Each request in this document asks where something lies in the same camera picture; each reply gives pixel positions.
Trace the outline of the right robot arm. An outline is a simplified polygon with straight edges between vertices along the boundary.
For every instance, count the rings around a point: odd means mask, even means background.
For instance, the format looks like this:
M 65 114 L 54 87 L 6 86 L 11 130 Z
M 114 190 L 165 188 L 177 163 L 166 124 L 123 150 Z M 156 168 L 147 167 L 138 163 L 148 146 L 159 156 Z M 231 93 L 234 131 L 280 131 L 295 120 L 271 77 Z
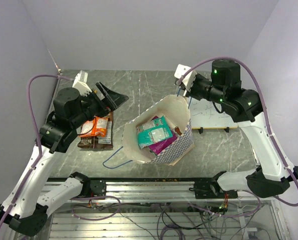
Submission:
M 222 111 L 244 132 L 259 165 L 249 171 L 223 171 L 214 176 L 210 194 L 222 197 L 227 191 L 248 191 L 259 198 L 276 199 L 290 183 L 298 188 L 298 166 L 286 156 L 273 130 L 260 87 L 251 70 L 230 57 L 214 57 L 211 78 L 196 72 L 194 67 L 178 65 L 174 76 L 185 97 L 221 105 Z

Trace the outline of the checkered paper bag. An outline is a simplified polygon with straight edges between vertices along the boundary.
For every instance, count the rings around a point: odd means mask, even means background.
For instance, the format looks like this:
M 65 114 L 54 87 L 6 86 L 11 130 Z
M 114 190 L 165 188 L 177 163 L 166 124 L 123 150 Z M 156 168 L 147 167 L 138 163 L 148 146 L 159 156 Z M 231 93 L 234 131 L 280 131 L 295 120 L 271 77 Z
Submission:
M 125 124 L 120 150 L 129 163 L 173 166 L 193 148 L 189 104 L 171 94 Z

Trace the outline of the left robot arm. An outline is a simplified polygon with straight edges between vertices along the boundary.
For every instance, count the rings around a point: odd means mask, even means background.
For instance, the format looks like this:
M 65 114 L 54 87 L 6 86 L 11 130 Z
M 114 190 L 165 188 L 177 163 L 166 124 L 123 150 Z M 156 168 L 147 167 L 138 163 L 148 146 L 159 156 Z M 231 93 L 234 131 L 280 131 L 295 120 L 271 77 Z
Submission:
M 0 203 L 1 223 L 6 223 L 20 234 L 33 237 L 66 201 L 84 199 L 90 194 L 91 180 L 79 172 L 72 173 L 64 183 L 47 194 L 41 192 L 56 157 L 66 153 L 78 137 L 77 130 L 94 117 L 107 116 L 129 99 L 101 82 L 96 86 L 103 99 L 83 82 L 58 92 L 53 101 L 54 111 L 39 130 L 28 165 L 8 198 Z

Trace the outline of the brown snack bag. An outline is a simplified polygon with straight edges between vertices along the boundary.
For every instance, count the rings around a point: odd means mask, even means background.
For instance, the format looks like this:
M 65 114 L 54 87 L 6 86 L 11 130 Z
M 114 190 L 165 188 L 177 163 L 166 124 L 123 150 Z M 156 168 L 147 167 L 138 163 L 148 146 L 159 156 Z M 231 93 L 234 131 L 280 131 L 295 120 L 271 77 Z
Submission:
M 100 150 L 112 150 L 113 141 L 112 141 L 112 129 L 113 129 L 113 113 L 110 112 L 106 117 L 109 117 L 108 123 L 108 135 L 106 137 L 80 137 L 80 140 L 77 146 L 81 149 L 92 149 L 95 151 Z

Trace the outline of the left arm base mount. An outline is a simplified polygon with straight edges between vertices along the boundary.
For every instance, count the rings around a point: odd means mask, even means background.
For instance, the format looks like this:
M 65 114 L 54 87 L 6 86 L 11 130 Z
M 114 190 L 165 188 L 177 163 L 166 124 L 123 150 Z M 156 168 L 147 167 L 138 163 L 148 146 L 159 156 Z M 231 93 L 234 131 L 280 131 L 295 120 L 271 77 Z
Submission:
M 106 182 L 102 179 L 92 178 L 90 181 L 89 190 L 87 192 L 86 198 L 91 197 L 100 197 L 101 200 L 104 199 L 104 196 L 107 192 Z

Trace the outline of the orange snack packet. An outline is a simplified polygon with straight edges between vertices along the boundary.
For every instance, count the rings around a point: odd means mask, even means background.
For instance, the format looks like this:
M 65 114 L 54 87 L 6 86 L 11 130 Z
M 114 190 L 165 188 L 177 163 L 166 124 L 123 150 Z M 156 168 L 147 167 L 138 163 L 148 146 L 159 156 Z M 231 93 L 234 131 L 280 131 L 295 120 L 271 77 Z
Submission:
M 109 117 L 94 117 L 92 120 L 86 121 L 81 126 L 81 132 L 78 136 L 86 137 L 106 137 L 108 135 Z

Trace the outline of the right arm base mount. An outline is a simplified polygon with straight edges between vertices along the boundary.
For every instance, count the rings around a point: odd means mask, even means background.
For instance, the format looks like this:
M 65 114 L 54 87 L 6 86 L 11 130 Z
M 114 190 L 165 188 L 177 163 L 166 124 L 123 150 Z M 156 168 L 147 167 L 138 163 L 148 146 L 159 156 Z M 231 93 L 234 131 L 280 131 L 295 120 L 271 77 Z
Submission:
M 190 192 L 194 192 L 196 199 L 229 199 L 238 198 L 236 190 L 224 191 L 220 188 L 218 183 L 213 180 L 203 179 L 196 181 L 192 187 L 189 188 Z

